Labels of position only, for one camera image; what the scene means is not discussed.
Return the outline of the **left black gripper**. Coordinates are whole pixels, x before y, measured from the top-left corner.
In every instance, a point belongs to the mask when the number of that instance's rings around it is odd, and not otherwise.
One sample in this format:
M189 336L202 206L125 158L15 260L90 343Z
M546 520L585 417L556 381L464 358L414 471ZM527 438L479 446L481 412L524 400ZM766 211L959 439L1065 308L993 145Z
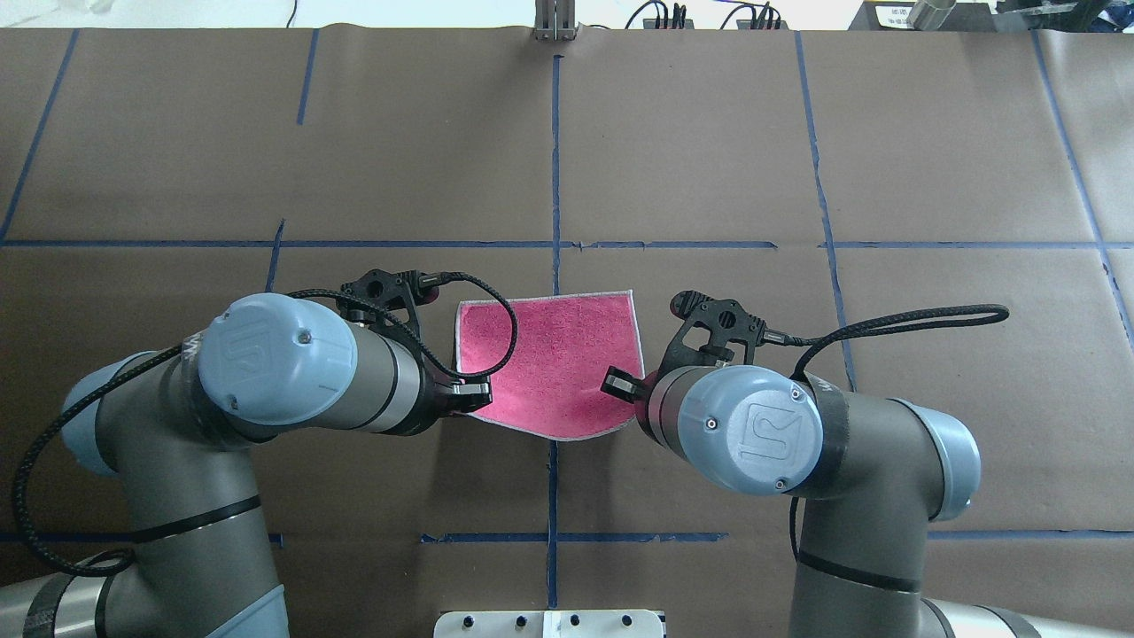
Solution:
M424 368L412 408L412 435L430 429L449 412L471 415L486 405L493 405L490 377L454 378L440 369Z

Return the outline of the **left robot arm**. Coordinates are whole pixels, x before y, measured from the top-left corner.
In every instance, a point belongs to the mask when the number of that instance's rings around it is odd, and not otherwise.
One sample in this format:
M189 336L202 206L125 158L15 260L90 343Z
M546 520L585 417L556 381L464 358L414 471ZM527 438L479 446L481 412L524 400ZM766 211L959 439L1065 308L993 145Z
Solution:
M287 432L412 436L493 399L415 327L324 288L253 294L161 352L90 373L12 476L12 518L52 573L3 589L5 637L286 637L252 448ZM57 436L121 480L126 548L70 562L35 529L34 463Z

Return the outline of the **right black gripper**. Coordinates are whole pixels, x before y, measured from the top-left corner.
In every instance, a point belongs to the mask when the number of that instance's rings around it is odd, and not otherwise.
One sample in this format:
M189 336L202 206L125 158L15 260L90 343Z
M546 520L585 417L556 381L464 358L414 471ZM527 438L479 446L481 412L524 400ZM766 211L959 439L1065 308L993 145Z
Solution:
M601 383L601 392L617 400L634 405L638 428L648 437L677 437L678 416L683 405L680 381L683 371L670 371L649 377L652 384L636 378L629 371L608 367Z

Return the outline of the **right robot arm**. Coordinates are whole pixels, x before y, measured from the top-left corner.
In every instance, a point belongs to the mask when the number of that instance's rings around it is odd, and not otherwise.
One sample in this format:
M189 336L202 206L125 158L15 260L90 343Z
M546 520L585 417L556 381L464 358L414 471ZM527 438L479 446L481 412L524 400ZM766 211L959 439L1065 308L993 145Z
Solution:
M979 488L975 436L956 417L845 392L805 373L685 366L649 378L610 368L648 436L708 480L804 502L792 637L1109 637L1105 627L922 593L928 527Z

